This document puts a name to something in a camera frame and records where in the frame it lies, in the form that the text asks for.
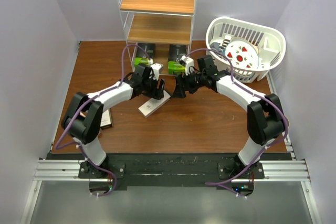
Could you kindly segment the narrow silver razor box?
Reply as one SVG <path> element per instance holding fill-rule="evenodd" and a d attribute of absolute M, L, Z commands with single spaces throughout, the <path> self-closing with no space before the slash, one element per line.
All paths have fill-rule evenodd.
<path fill-rule="evenodd" d="M 138 110 L 139 112 L 145 117 L 148 118 L 151 114 L 157 111 L 160 107 L 167 103 L 167 101 L 171 98 L 171 95 L 167 92 L 163 92 L 164 96 L 160 100 L 156 100 L 151 98 L 150 100 L 146 101 L 146 103 L 142 104 Z"/>

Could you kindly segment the black green razor box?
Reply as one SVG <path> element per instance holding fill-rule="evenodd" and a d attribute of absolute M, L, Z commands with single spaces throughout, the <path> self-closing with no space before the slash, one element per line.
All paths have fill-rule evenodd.
<path fill-rule="evenodd" d="M 181 57 L 187 54 L 186 45 L 169 45 L 168 73 L 180 74 L 185 71 L 185 67 L 180 64 Z"/>
<path fill-rule="evenodd" d="M 134 67 L 136 68 L 140 63 L 152 65 L 154 63 L 155 44 L 138 43 L 138 46 L 142 49 L 137 48 L 134 57 Z"/>

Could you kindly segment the silver box with H logo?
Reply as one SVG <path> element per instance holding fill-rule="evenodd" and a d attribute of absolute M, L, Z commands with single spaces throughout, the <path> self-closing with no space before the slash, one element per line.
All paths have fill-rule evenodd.
<path fill-rule="evenodd" d="M 102 114 L 100 128 L 103 130 L 110 127 L 113 127 L 112 115 L 110 110 L 106 110 Z"/>

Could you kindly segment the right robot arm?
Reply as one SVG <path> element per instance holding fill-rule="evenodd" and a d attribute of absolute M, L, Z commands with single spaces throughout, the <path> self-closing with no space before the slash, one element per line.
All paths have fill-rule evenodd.
<path fill-rule="evenodd" d="M 176 76 L 173 97 L 184 98 L 199 88 L 207 87 L 224 95 L 242 107 L 247 113 L 249 138 L 234 159 L 230 179 L 246 178 L 253 171 L 262 153 L 271 147 L 276 138 L 288 130 L 280 99 L 275 94 L 265 95 L 236 80 L 227 70 L 219 71 L 210 55 L 197 60 L 199 69 L 194 68 L 193 59 L 183 55 L 180 64 L 184 73 Z"/>

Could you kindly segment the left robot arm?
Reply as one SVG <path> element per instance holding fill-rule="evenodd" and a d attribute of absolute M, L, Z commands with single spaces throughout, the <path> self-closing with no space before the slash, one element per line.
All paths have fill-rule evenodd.
<path fill-rule="evenodd" d="M 141 63 L 134 72 L 108 88 L 90 94 L 78 92 L 73 96 L 61 123 L 64 131 L 60 140 L 67 134 L 73 138 L 97 178 L 112 177 L 108 156 L 98 139 L 103 113 L 139 95 L 162 99 L 165 86 L 165 80 L 159 79 L 162 68 L 159 63 L 150 66 Z"/>

